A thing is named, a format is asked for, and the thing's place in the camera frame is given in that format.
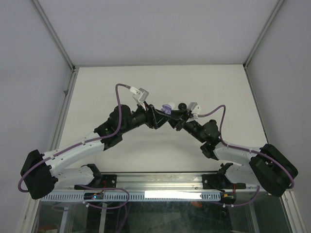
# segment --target glass panel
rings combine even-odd
[[[237,195],[242,202],[253,193]],[[92,204],[114,207],[121,202]],[[280,199],[265,193],[252,204],[234,208],[208,201],[135,201],[103,211],[82,203],[42,201],[38,219],[33,232],[39,233],[290,232]]]

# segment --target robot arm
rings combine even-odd
[[[196,105],[191,103],[191,107],[188,106],[187,109],[193,109]],[[185,106],[182,103],[179,108],[183,109]],[[177,131],[184,129],[204,143],[200,149],[207,158],[232,162],[222,166],[217,173],[216,184],[213,186],[218,186],[219,189],[224,189],[226,184],[231,183],[256,184],[280,197],[298,175],[297,169],[273,145],[246,148],[226,143],[215,120],[210,120],[203,126],[189,117],[171,119],[169,123]]]
[[[131,112],[127,105],[121,105],[114,109],[105,123],[81,140],[43,154],[38,150],[28,154],[21,176],[24,177],[24,182],[33,199],[44,197],[55,187],[68,187],[76,184],[94,188],[101,187],[102,175],[94,164],[80,168],[67,167],[90,154],[115,146],[122,141],[122,135],[130,130],[144,124],[151,129],[158,129],[166,122],[169,122],[177,131],[186,130],[204,143],[200,149],[207,158],[234,162],[225,164],[218,171],[214,186],[225,188],[220,184],[256,184],[261,185],[272,195],[281,196],[291,182],[274,163],[253,152],[260,149],[285,167],[292,178],[297,176],[296,168],[272,145],[266,144],[263,148],[251,148],[246,152],[224,144],[215,120],[210,120],[203,126],[195,121],[201,109],[196,103],[191,103],[188,107],[180,104],[179,110],[173,110],[172,104],[166,104],[161,110],[157,110],[153,105],[145,102],[148,96],[147,91],[134,87],[129,87],[129,90],[134,94],[133,97],[138,104],[136,111]]]

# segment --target purple cable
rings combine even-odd
[[[92,188],[92,187],[88,187],[88,186],[83,185],[83,184],[79,184],[79,186],[82,187],[82,188],[90,189],[90,190],[97,190],[97,189],[104,190],[104,191],[106,191],[106,190],[120,190],[120,191],[122,191],[122,192],[127,194],[126,201],[123,202],[121,205],[118,205],[118,206],[115,206],[115,207],[100,207],[100,206],[92,205],[89,202],[85,201],[86,204],[88,204],[89,206],[92,206],[94,208],[97,208],[97,209],[101,209],[101,210],[114,210],[114,209],[118,209],[118,208],[121,208],[122,206],[125,206],[128,203],[128,201],[130,200],[129,192],[126,191],[123,188]]]
[[[119,226],[120,211],[121,211],[121,208],[119,208],[119,209],[118,209],[117,224],[116,224],[116,233],[118,233],[118,226]]]
[[[224,111],[223,111],[223,116],[222,116],[222,119],[221,119],[221,122],[220,122],[220,127],[219,127],[219,132],[221,133],[222,132],[222,127],[223,127],[223,122],[224,122],[224,118],[225,118],[225,111],[226,111],[226,106],[224,104],[218,106],[217,108],[215,108],[213,111],[211,111],[210,113],[207,113],[207,114],[204,114],[204,115],[198,115],[198,117],[207,117],[207,116],[210,116],[212,115],[213,113],[215,113],[217,110],[219,110],[220,108],[224,108]],[[233,148],[233,149],[237,149],[237,150],[243,150],[243,151],[247,151],[249,152],[249,149],[248,148],[244,148],[244,147],[238,147],[238,146],[233,146],[233,145],[229,145],[227,144],[224,140],[223,140],[223,137],[222,135],[220,135],[220,140],[222,141],[222,143],[227,146],[227,147],[230,147],[230,148]],[[269,159],[270,161],[272,161],[273,163],[275,163],[278,167],[280,167],[284,172],[285,174],[288,176],[288,178],[290,179],[291,181],[291,186],[289,188],[293,188],[294,185],[295,185],[295,182],[292,178],[292,176],[290,175],[290,173],[285,169],[285,167],[283,167],[278,161],[276,161],[275,159],[271,158],[270,156],[264,154],[264,153],[261,153],[259,151],[255,151],[255,150],[252,150],[251,151],[252,153],[255,153],[255,154],[258,154],[262,157],[265,157],[266,159]],[[253,202],[255,200],[255,198],[258,196],[259,194],[259,190],[260,190],[260,186],[258,186],[257,188],[257,191],[255,193],[255,195],[253,196],[253,198],[245,203],[242,203],[242,204],[237,204],[235,206],[243,206],[243,205],[247,205],[251,202]]]
[[[127,207],[126,207],[126,205],[125,205],[125,216],[124,216],[123,222],[121,223],[121,226],[119,227],[117,233],[120,233],[120,232],[122,231],[122,228],[123,228],[123,226],[124,226],[125,223],[126,223],[126,220],[127,220],[128,214],[129,214],[129,212],[130,212],[130,209],[131,209],[131,204],[129,205],[128,209],[127,209]]]
[[[118,110],[119,110],[119,121],[118,121],[118,126],[117,126],[116,130],[115,130],[112,134],[110,134],[110,135],[103,136],[103,137],[96,137],[96,138],[93,138],[93,139],[89,139],[89,140],[85,141],[86,143],[87,143],[87,142],[92,142],[92,141],[96,141],[96,140],[101,140],[101,139],[113,137],[113,136],[116,135],[116,134],[118,133],[118,131],[120,130],[120,128],[121,128],[121,120],[122,120],[122,112],[121,112],[121,103],[120,103],[120,97],[119,97],[119,92],[118,92],[118,87],[119,87],[119,86],[123,86],[123,87],[125,87],[125,88],[127,88],[127,89],[130,88],[130,86],[125,85],[125,84],[121,84],[121,83],[118,83],[118,84],[116,85],[116,96],[117,96]],[[68,147],[68,148],[66,148],[66,149],[64,149],[64,150],[62,150],[62,151],[60,151],[60,152],[54,154],[54,157],[57,157],[57,156],[59,156],[59,155],[65,153],[65,152],[67,152],[67,151],[69,151],[69,150],[71,150],[71,149],[73,149],[73,148],[76,148],[76,147],[78,147],[78,146],[80,146],[80,145],[82,145],[82,142],[79,142],[79,143],[77,143],[77,144],[75,144],[75,145],[72,145],[71,147]],[[28,192],[29,192],[28,190],[22,189],[21,183],[22,183],[22,182],[24,181],[24,179],[29,175],[29,173],[31,173],[31,172],[32,172],[34,169],[36,169],[38,166],[40,166],[41,164],[45,163],[46,161],[48,161],[48,160],[50,160],[50,159],[51,159],[51,158],[49,157],[49,158],[46,158],[46,159],[40,161],[39,163],[35,164],[35,165],[32,166],[28,171],[25,172],[25,174],[21,177],[21,179],[20,179],[19,182],[18,182],[18,186],[17,186],[17,187],[18,187],[18,190],[19,190],[20,192],[22,192],[22,193],[28,193]]]

